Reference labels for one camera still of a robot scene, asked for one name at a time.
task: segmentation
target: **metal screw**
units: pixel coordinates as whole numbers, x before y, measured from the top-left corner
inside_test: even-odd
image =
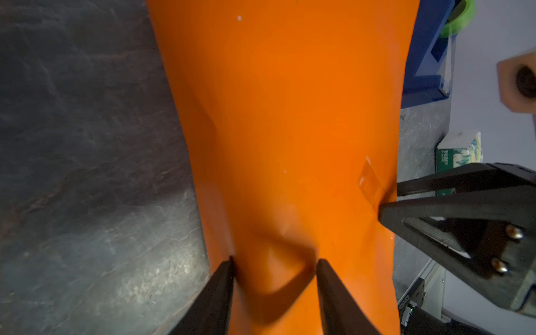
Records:
[[[512,240],[521,240],[524,237],[523,231],[514,225],[507,225],[505,231]]]
[[[508,268],[507,268],[506,264],[502,260],[500,260],[500,259],[498,259],[496,257],[492,258],[492,266],[495,269],[495,271],[497,271],[498,273],[507,273],[508,272]]]

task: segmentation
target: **green tape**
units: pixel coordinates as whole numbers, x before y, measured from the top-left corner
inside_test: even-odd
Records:
[[[473,21],[476,11],[474,0],[461,1],[450,14],[440,37],[449,37],[461,32]]]

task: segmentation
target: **orange surface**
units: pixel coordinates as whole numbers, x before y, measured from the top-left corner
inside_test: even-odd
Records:
[[[326,258],[398,334],[393,234],[418,0],[147,0],[188,143],[211,269],[233,255],[233,334],[321,334]]]

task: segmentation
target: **gray marble countertop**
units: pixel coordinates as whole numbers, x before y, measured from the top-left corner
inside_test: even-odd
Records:
[[[0,333],[166,334],[210,274],[145,3],[2,6]],[[402,111],[400,180],[433,172],[448,110]],[[395,249],[398,295],[423,255]]]

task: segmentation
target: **blue stand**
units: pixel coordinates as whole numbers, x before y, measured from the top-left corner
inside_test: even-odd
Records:
[[[439,38],[455,0],[421,0],[406,62],[402,108],[449,97],[437,72],[446,56],[448,38]]]

